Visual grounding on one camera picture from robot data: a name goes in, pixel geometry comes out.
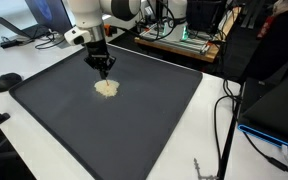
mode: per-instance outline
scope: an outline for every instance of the computer monitor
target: computer monitor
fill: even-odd
[[[13,31],[14,33],[30,39],[37,39],[49,33],[46,27],[38,24],[21,30],[2,17],[0,17],[0,24],[8,28],[9,30]]]
[[[216,34],[227,0],[188,0],[186,20],[190,30]]]
[[[62,0],[25,0],[38,24],[66,33],[72,24]]]

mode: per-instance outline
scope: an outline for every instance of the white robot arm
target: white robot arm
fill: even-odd
[[[102,13],[128,21],[136,16],[141,0],[68,0],[76,26],[65,33],[71,45],[85,44],[89,56],[85,62],[106,79],[115,58],[107,51]]]

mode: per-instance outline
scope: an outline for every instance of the wire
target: wire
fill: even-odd
[[[18,46],[25,46],[26,44],[29,44],[31,42],[34,42],[34,39],[29,39],[29,40],[26,40],[26,41],[22,41],[22,43],[19,44]]]
[[[57,45],[61,44],[61,43],[64,42],[64,40],[65,40],[65,38],[63,37],[62,40],[60,40],[59,42],[57,42],[57,43],[55,43],[55,44],[53,44],[53,45],[51,45],[51,46],[41,47],[41,46],[44,46],[44,45],[46,45],[46,44],[49,44],[49,43],[55,41],[55,36],[54,36],[54,34],[51,34],[51,35],[52,35],[51,38],[48,37],[48,36],[46,36],[46,37],[49,39],[47,42],[36,45],[36,46],[35,46],[35,49],[38,49],[38,50],[41,50],[41,49],[48,49],[48,48],[51,48],[51,47],[54,47],[54,46],[57,46]]]
[[[171,31],[170,31],[169,33],[167,33],[165,36],[156,38],[155,41],[156,41],[156,40],[163,39],[163,38],[169,36],[169,35],[174,31],[174,29],[175,29],[175,27],[176,27],[176,24],[175,24],[175,16],[174,16],[173,12],[172,12],[172,11],[170,10],[170,8],[169,8],[168,6],[166,6],[161,0],[157,0],[157,1],[159,1],[159,2],[162,4],[162,6],[164,6],[164,8],[167,10],[167,12],[170,13],[170,15],[171,15],[171,17],[172,17],[172,21],[173,21],[173,26],[172,26],[172,29],[171,29]]]
[[[269,157],[267,155],[265,155],[262,151],[260,151],[255,144],[252,142],[252,140],[249,138],[249,136],[243,132],[243,134],[245,135],[246,139],[248,140],[248,142],[252,145],[252,147],[260,154],[262,155],[269,163],[271,163],[273,166],[277,167],[278,169],[288,172],[288,166],[286,166],[285,164],[281,163],[280,161],[276,160],[273,157]]]
[[[224,89],[225,94],[232,99],[233,118],[234,118],[234,120],[237,121],[237,117],[236,117],[236,115],[234,114],[234,108],[235,108],[235,102],[238,101],[238,99],[237,99],[237,97],[235,97],[235,96],[233,95],[233,92],[232,92],[232,91],[230,90],[230,88],[228,87],[228,80],[227,80],[227,79],[224,79],[223,89]]]
[[[142,12],[142,9],[140,8],[139,9],[139,19],[138,19],[138,22],[136,23],[136,25],[138,25],[139,23],[141,23],[141,21],[144,19],[144,15],[143,15],[143,12]]]
[[[148,3],[148,5],[151,7],[152,12],[153,12],[153,15],[154,15],[155,20],[156,20],[156,28],[157,28],[157,30],[156,30],[156,37],[155,37],[155,39],[157,39],[157,38],[160,36],[159,19],[157,19],[156,12],[154,11],[153,6],[152,6],[150,0],[147,0],[147,3]]]
[[[226,11],[225,11],[225,20],[224,20],[224,22],[223,22],[223,24],[222,24],[222,28],[220,29],[220,32],[223,32],[224,33],[224,31],[223,31],[223,29],[224,29],[224,26],[225,26],[225,23],[226,23],[226,21],[227,21],[227,12],[228,12],[228,9],[226,9]]]
[[[11,41],[9,38],[5,37],[5,36],[1,36],[1,39],[3,42],[9,42]]]
[[[285,161],[286,161],[287,164],[288,164],[288,157],[287,157],[287,155],[288,155],[288,147],[283,144],[282,147],[281,147],[281,149],[282,149],[282,153],[283,153],[283,155],[284,155],[284,159],[285,159]]]
[[[225,98],[228,98],[230,96],[223,96],[219,98],[214,106],[214,133],[215,133],[215,141],[216,141],[216,150],[217,150],[217,158],[218,158],[218,174],[221,172],[221,162],[222,162],[222,156],[221,156],[221,149],[220,149],[220,144],[218,141],[218,133],[217,133],[217,120],[216,120],[216,111],[217,111],[217,105],[218,103]]]

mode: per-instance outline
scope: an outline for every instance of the black cable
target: black cable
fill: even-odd
[[[233,20],[232,20],[233,23],[232,23],[232,25],[234,25],[234,22],[235,22],[235,21],[234,21],[234,20],[235,20],[235,15],[234,15],[234,14],[235,14],[235,13],[234,13],[234,7],[233,7],[233,8],[232,8],[232,15],[233,15]]]
[[[175,29],[175,27],[176,27],[176,24],[175,24],[175,16],[174,16],[173,12],[172,12],[172,11],[170,10],[170,8],[169,8],[168,6],[166,6],[161,0],[157,0],[157,1],[159,1],[159,2],[162,4],[162,6],[164,6],[164,8],[167,10],[167,13],[170,13],[170,15],[171,15],[171,17],[172,17],[172,21],[173,21],[173,26],[170,26],[170,24],[169,24],[170,21],[169,21],[169,19],[167,19],[167,21],[168,21],[168,26],[172,28],[171,31],[170,31],[169,33],[167,33],[166,35],[162,36],[162,37],[156,38],[155,41],[160,40],[160,39],[163,39],[163,38],[169,36],[169,35],[174,31],[174,29]]]
[[[225,10],[225,20],[224,20],[224,22],[223,22],[223,24],[222,24],[222,28],[220,29],[220,31],[223,32],[223,33],[224,33],[223,29],[224,29],[225,23],[226,23],[226,21],[227,21],[227,12],[228,12],[228,9]]]
[[[21,44],[19,44],[18,46],[25,46],[26,44],[29,44],[31,42],[34,42],[34,39],[29,39],[27,41],[22,41]]]
[[[156,12],[154,11],[153,6],[152,6],[150,0],[147,0],[147,3],[148,3],[148,5],[151,7],[152,12],[153,12],[153,15],[154,15],[155,20],[156,20],[156,28],[157,28],[157,30],[156,30],[156,37],[155,37],[155,39],[157,39],[157,38],[160,36],[159,19],[158,19],[157,16],[156,16]]]
[[[139,9],[139,19],[138,19],[138,22],[136,23],[136,26],[138,26],[143,19],[144,19],[144,15],[143,15],[142,9],[140,8]]]
[[[230,96],[223,96],[219,98],[214,106],[214,133],[215,133],[215,141],[216,141],[216,149],[217,149],[217,158],[218,158],[218,174],[221,172],[221,162],[222,162],[222,156],[221,156],[221,149],[220,149],[220,144],[218,141],[218,134],[217,134],[217,120],[216,120],[216,111],[217,111],[217,105],[218,103],[225,98],[228,98]]]
[[[49,43],[51,43],[51,42],[53,42],[53,41],[55,40],[54,34],[52,34],[52,38],[50,38],[50,37],[48,37],[48,36],[46,36],[46,37],[47,37],[49,40],[48,40],[47,42],[45,42],[45,43],[36,45],[36,46],[35,46],[36,49],[38,49],[38,47],[40,47],[40,46],[44,46],[44,45],[46,45],[46,44],[49,44]]]
[[[42,45],[45,45],[45,44],[50,43],[50,42],[47,42],[47,43],[43,43],[43,44],[36,45],[35,48],[38,49],[38,50],[41,50],[41,49],[48,49],[48,48],[51,48],[51,47],[57,46],[57,45],[61,44],[61,43],[64,42],[64,41],[65,41],[65,38],[63,38],[61,41],[59,41],[59,42],[57,42],[57,43],[55,43],[55,44],[53,44],[53,45],[51,45],[51,46],[47,46],[47,47],[40,47],[40,46],[42,46]]]
[[[223,89],[226,95],[228,95],[232,99],[232,112],[233,112],[233,119],[237,121],[237,117],[234,114],[235,102],[238,101],[237,98],[233,95],[233,92],[228,87],[228,80],[224,79],[223,82]]]
[[[10,42],[11,40],[5,36],[1,36],[3,42]]]
[[[45,37],[46,37],[47,39],[42,39],[42,37],[40,37],[39,40],[42,40],[42,41],[52,41],[52,39],[53,39],[53,41],[54,41],[54,39],[55,39],[55,38],[50,38],[49,35],[48,35],[48,36],[45,36]]]
[[[248,142],[252,145],[252,147],[260,154],[262,155],[269,163],[271,163],[273,166],[275,166],[276,168],[282,170],[282,171],[285,171],[285,172],[288,172],[288,166],[281,163],[280,161],[276,160],[275,158],[273,157],[270,157],[270,156],[267,156],[265,155],[262,151],[260,151],[256,146],[255,144],[252,142],[252,140],[249,138],[249,136],[243,132],[243,134],[245,135],[246,139],[248,140]]]

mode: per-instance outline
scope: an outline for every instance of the gray work surface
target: gray work surface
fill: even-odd
[[[95,179],[145,179],[196,91],[202,74],[109,46],[115,97],[95,91],[85,50],[10,90]]]

